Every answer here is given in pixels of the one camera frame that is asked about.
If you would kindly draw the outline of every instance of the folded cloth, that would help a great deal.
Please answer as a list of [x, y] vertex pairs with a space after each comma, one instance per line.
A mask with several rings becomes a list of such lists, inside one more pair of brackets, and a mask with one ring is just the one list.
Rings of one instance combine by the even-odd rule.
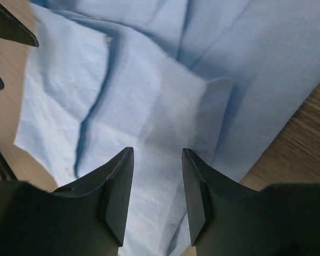
[[[29, 63], [35, 64], [28, 65], [26, 71], [24, 107], [16, 144], [42, 163], [64, 162], [65, 155], [59, 150], [57, 154], [44, 156], [38, 154], [40, 151], [35, 153], [35, 144], [32, 143], [35, 139], [28, 140], [29, 134], [36, 134], [36, 139], [42, 140], [41, 144], [48, 148], [66, 146], [67, 154], [77, 157], [76, 165], [68, 164], [67, 168], [78, 177], [107, 162], [121, 148], [132, 146], [135, 152], [134, 175], [124, 246], [119, 253], [121, 256], [166, 255], [172, 237], [186, 214], [181, 173], [182, 149], [193, 148], [205, 161], [212, 162], [233, 81], [220, 78], [207, 82], [199, 78], [147, 36], [130, 27], [67, 11], [51, 12], [38, 5], [33, 5], [33, 10], [40, 23], [58, 19], [58, 23], [65, 22], [74, 27], [83, 26], [86, 30], [101, 32], [102, 38], [107, 39], [106, 35], [109, 35], [109, 65], [107, 72], [102, 72], [101, 79], [97, 79], [96, 75], [86, 75], [86, 87], [82, 87], [80, 94], [75, 91], [78, 97], [86, 97], [86, 90], [91, 90], [91, 87], [97, 93], [93, 97], [97, 99], [95, 104], [90, 102], [85, 105], [90, 107], [90, 111], [85, 109], [86, 113], [89, 112], [88, 116], [78, 116], [69, 124], [74, 125], [75, 131], [60, 130], [58, 134], [50, 134], [40, 127], [39, 118], [45, 118], [45, 114], [39, 115], [38, 112], [43, 108], [43, 113], [48, 114], [48, 126], [51, 127], [58, 127], [65, 118], [72, 117], [74, 114], [70, 107], [76, 105], [67, 105], [64, 101], [71, 98], [71, 86], [78, 81], [72, 79], [72, 73], [62, 73], [64, 67], [57, 65], [58, 58], [48, 58], [47, 67], [37, 65], [45, 60], [49, 53], [48, 47], [42, 47], [37, 51], [38, 55], [30, 56]], [[53, 28], [39, 28], [41, 45], [43, 42], [48, 45], [49, 38], [46, 36], [52, 34], [49, 29]], [[53, 51], [58, 52], [58, 47], [66, 47], [61, 44], [63, 41], [60, 38], [54, 40], [57, 42], [52, 44]], [[82, 40], [96, 42], [96, 37]], [[107, 48], [107, 40], [99, 43]], [[73, 57], [72, 61], [78, 63], [86, 58]], [[77, 73], [81, 68], [74, 67], [72, 72]], [[57, 90], [51, 91], [58, 80], [62, 80], [63, 87], [57, 86]], [[43, 89], [54, 93], [54, 97], [39, 97], [38, 100], [42, 102], [36, 108], [37, 100], [30, 99], [35, 97], [34, 90], [42, 95], [46, 94]], [[63, 110], [68, 116], [51, 109], [54, 101], [61, 106], [69, 106]], [[72, 139], [71, 142], [79, 137], [79, 141], [59, 145], [60, 141], [64, 141], [64, 136]], [[59, 185], [74, 178], [68, 176], [65, 179], [63, 176], [67, 172], [60, 171], [55, 164], [45, 167], [54, 175]]]
[[[320, 81], [320, 0], [34, 3], [41, 48], [29, 56], [15, 143], [60, 185], [135, 148], [122, 256], [188, 246], [182, 147], [240, 181]], [[220, 77], [237, 81], [230, 97]]]

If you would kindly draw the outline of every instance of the crumpled cloth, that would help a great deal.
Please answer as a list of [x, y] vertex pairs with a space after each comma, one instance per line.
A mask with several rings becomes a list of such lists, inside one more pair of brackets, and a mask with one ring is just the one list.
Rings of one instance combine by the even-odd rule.
[[15, 144], [61, 186], [126, 146], [121, 256], [189, 245], [181, 151], [240, 181], [320, 82], [320, 0], [33, 0]]

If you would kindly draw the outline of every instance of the wooden table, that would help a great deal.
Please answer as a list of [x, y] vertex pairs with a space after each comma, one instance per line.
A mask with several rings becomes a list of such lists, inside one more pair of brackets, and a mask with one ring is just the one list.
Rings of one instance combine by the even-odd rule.
[[[1, 0], [33, 31], [34, 18], [27, 0]], [[53, 191], [53, 178], [26, 152], [13, 145], [23, 93], [28, 46], [0, 39], [0, 150], [18, 179]], [[277, 182], [320, 182], [320, 85], [287, 123], [242, 184], [259, 190]], [[185, 256], [195, 255], [190, 248]]]

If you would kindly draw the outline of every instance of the brown wooden floor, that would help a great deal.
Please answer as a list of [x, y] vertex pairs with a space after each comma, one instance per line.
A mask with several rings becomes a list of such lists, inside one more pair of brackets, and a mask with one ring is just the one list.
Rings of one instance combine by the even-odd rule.
[[[27, 0], [0, 0], [33, 31]], [[21, 108], [23, 74], [28, 47], [0, 39], [0, 150], [20, 180], [48, 190], [53, 178], [26, 152], [13, 145]], [[287, 123], [242, 184], [259, 190], [277, 182], [320, 182], [320, 85]], [[185, 256], [195, 255], [189, 248]]]

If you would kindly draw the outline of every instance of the blue cloth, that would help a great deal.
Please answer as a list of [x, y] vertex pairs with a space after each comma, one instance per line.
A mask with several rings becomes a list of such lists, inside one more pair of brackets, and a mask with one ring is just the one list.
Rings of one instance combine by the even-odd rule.
[[240, 181], [320, 82], [320, 0], [31, 7], [40, 48], [15, 144], [59, 185], [134, 147], [121, 256], [179, 256], [189, 245], [183, 147]]

